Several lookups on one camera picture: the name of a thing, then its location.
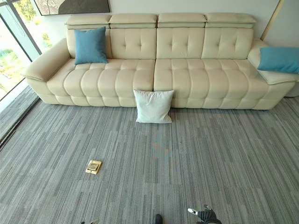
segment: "blue pillow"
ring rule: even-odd
[[[75,64],[108,63],[105,55],[105,31],[106,27],[88,31],[75,30]]]
[[[258,70],[299,72],[299,48],[268,47],[261,48],[261,62]]]

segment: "wall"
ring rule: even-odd
[[[112,13],[236,12],[249,13],[258,21],[260,37],[278,0],[109,0]],[[65,37],[64,23],[70,15],[42,16],[53,43]]]
[[[285,0],[266,38],[274,46],[299,47],[299,0]]]

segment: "painting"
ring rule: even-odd
[[[108,0],[34,0],[41,15],[109,13]]]

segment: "foot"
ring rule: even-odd
[[[153,224],[163,224],[162,216],[159,214],[155,215]]]

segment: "sofa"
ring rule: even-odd
[[[75,15],[24,76],[47,104],[135,107],[133,89],[174,90],[172,107],[268,110],[299,75],[256,69],[267,44],[254,39],[255,22],[235,13]],[[75,65],[74,30],[102,26],[108,63]]]

